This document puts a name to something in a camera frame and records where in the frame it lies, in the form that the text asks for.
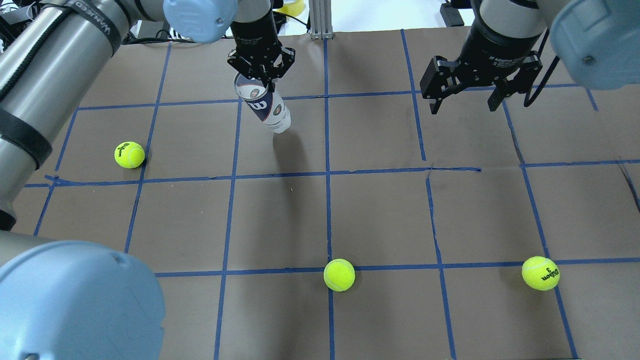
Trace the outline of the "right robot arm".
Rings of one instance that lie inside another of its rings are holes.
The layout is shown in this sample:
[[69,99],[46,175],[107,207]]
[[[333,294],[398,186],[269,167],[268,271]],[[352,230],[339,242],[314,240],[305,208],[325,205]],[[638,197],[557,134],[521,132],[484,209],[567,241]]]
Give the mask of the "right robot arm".
[[451,0],[474,21],[455,60],[435,55],[420,80],[437,114],[446,98],[469,88],[494,88],[490,111],[514,94],[530,107],[563,63],[579,86],[612,91],[638,84],[637,0]]

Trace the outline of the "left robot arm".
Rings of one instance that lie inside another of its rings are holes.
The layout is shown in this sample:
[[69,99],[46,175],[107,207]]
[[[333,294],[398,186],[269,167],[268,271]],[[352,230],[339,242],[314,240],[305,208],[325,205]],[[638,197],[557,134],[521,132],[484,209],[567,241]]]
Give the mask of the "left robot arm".
[[157,360],[166,305],[128,253],[175,43],[123,44],[138,21],[198,44],[271,39],[272,0],[46,0],[1,55],[1,358]]

